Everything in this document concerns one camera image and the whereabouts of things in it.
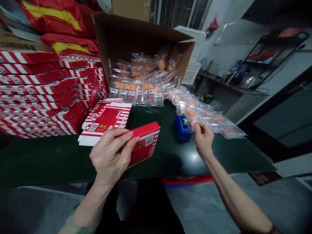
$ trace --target hand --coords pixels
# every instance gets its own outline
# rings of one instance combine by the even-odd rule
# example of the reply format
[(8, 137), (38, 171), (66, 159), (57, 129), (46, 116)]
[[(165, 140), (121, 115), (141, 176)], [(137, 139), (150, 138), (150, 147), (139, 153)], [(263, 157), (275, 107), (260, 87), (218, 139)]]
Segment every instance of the hand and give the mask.
[(96, 181), (111, 189), (127, 169), (131, 152), (139, 139), (131, 139), (133, 132), (128, 131), (124, 128), (106, 131), (91, 150), (90, 158), (97, 171)]
[(207, 125), (202, 123), (195, 123), (194, 129), (197, 151), (202, 159), (208, 159), (213, 156), (212, 141), (215, 135)]

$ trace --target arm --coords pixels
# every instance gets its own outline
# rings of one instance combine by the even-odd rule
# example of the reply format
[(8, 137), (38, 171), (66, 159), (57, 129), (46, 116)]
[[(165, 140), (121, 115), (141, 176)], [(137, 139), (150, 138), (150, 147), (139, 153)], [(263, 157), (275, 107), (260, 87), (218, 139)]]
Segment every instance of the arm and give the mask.
[(73, 213), (72, 220), (59, 231), (59, 234), (79, 234), (81, 228), (94, 226), (94, 233), (101, 220), (102, 210), (106, 198), (114, 185), (120, 179), (130, 162), (130, 155), (138, 137), (132, 138), (133, 132), (128, 132), (117, 137), (127, 129), (114, 129), (106, 131), (98, 143), (92, 148), (90, 158), (94, 165), (97, 176), (93, 186), (83, 201)]
[(197, 150), (213, 177), (221, 198), (234, 222), (245, 233), (270, 233), (273, 224), (228, 175), (212, 152), (214, 134), (208, 126), (195, 124)]

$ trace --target barcode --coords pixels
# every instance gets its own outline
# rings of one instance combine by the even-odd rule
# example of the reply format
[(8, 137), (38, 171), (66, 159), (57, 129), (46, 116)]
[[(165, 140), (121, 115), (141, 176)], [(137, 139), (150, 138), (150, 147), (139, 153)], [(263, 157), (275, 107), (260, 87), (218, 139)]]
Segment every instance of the barcode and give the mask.
[(98, 123), (92, 124), (92, 126), (89, 128), (89, 131), (91, 131), (91, 132), (95, 131), (95, 129), (97, 128), (98, 125), (99, 125)]
[(145, 140), (145, 146), (148, 146), (150, 145), (151, 143), (153, 143), (153, 139), (154, 139), (154, 136), (151, 136), (149, 138), (146, 138)]

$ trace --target yellow stripe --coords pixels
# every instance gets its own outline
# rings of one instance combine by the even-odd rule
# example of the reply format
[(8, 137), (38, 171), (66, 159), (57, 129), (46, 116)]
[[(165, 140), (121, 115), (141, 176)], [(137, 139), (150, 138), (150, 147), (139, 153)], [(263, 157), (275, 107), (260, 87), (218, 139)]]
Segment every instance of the yellow stripe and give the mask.
[(81, 45), (77, 45), (77, 44), (56, 42), (52, 45), (52, 48), (55, 50), (57, 54), (61, 53), (65, 49), (74, 49), (74, 50), (79, 50), (79, 51), (91, 54), (87, 48), (83, 48), (81, 47)]
[(59, 11), (53, 8), (39, 7), (35, 5), (28, 4), (26, 1), (22, 1), (25, 8), (31, 13), (36, 19), (44, 16), (54, 16), (61, 20), (67, 21), (70, 23), (76, 30), (82, 31), (82, 28), (79, 26), (78, 21), (72, 16), (68, 11)]

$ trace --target forearm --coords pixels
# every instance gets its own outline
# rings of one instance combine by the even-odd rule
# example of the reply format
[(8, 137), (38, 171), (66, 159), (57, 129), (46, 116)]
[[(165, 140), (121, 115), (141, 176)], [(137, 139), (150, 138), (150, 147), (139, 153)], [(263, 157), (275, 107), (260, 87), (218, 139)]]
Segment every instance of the forearm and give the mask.
[(271, 221), (233, 181), (212, 153), (205, 158), (222, 200), (241, 231), (269, 233), (273, 226)]
[[(78, 205), (73, 214), (73, 225), (77, 227), (90, 227), (99, 222), (106, 198), (112, 187), (95, 180), (90, 191)], [(59, 234), (69, 234), (70, 224), (66, 223)]]

